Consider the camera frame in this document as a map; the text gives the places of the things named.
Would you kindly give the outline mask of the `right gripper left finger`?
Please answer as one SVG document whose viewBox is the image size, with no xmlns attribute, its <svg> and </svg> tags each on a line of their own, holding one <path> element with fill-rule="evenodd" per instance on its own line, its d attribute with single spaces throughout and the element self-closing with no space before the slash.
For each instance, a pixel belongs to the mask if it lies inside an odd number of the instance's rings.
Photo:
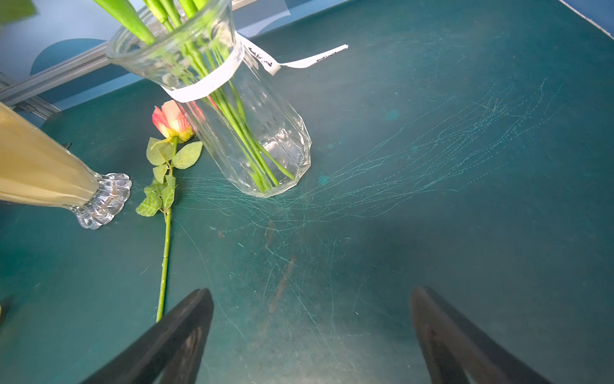
<svg viewBox="0 0 614 384">
<path fill-rule="evenodd" d="M 214 314 L 208 289 L 190 293 L 85 383 L 195 383 Z"/>
</svg>

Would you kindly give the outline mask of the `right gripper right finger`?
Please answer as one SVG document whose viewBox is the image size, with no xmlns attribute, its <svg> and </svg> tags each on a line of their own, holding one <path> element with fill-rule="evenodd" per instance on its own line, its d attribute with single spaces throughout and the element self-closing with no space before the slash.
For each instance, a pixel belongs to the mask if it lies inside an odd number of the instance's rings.
<svg viewBox="0 0 614 384">
<path fill-rule="evenodd" d="M 432 383 L 549 383 L 428 286 L 411 298 L 413 326 Z"/>
</svg>

